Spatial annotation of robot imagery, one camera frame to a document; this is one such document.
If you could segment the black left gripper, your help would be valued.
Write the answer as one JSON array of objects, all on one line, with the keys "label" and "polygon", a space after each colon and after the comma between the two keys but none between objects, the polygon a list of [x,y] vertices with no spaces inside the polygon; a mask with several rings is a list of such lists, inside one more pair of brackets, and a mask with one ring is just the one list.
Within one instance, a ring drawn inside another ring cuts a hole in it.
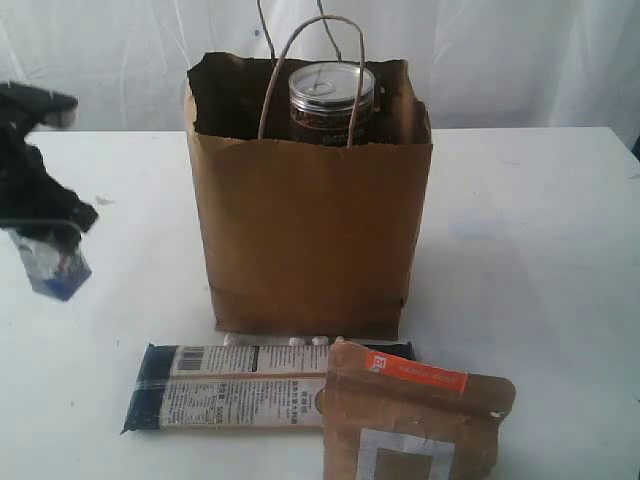
[{"label": "black left gripper", "polygon": [[1,228],[56,250],[76,249],[98,213],[49,175],[26,137],[38,126],[69,128],[74,96],[19,83],[1,84]]}]

